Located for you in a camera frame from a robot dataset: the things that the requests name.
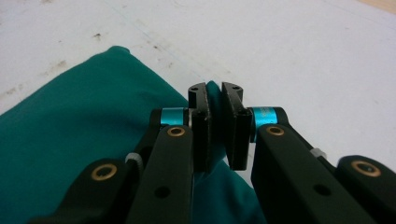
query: green fabric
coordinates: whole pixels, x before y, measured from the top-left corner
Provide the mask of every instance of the green fabric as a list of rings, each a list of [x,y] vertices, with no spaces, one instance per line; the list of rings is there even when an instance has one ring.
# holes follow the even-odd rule
[[[208,88],[218,102],[219,88]],[[56,77],[0,116],[0,223],[51,214],[85,166],[123,160],[150,111],[176,106],[187,101],[121,47]],[[263,223],[254,191],[221,160],[223,148],[213,154],[212,173],[195,176],[193,223]]]

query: blue ring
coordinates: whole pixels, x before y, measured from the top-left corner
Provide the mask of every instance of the blue ring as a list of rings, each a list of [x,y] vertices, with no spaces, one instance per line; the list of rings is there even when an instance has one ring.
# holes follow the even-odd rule
[[[277,116],[276,112],[272,107],[251,107],[253,111],[253,116],[254,116],[254,122],[255,122],[255,133],[254,133],[254,139],[252,143],[255,143],[257,140],[257,132],[259,131],[259,128],[264,125],[264,124],[269,124],[269,123],[277,123]]]
[[[183,125],[184,108],[163,108],[161,112],[161,125]]]

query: teal cloth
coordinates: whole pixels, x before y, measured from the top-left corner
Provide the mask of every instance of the teal cloth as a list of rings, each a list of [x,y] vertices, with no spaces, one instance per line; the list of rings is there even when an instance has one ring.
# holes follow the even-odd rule
[[[208,88],[217,105],[219,88]],[[0,223],[51,214],[85,166],[134,149],[153,108],[187,105],[122,47],[59,75],[0,116]],[[219,141],[213,153],[213,171],[195,175],[193,223],[264,223],[254,190],[221,160]]]

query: white background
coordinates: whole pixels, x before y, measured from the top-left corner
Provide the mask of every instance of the white background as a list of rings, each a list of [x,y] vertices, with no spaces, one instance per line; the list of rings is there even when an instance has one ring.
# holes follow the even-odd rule
[[[227,81],[245,106],[282,106],[334,165],[396,170],[396,15],[356,0],[3,0],[0,114],[114,45],[186,97]]]

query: blue cylindrical joint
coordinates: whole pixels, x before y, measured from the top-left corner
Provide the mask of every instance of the blue cylindrical joint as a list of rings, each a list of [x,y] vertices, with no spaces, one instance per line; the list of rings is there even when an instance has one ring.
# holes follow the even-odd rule
[[[251,107],[253,112],[253,125],[252,130],[254,133],[250,137],[250,142],[255,143],[257,139],[257,132],[259,128],[264,124],[277,123],[276,112],[273,107],[261,106],[261,107]]]
[[[184,108],[163,108],[161,113],[161,125],[183,125],[184,124]]]

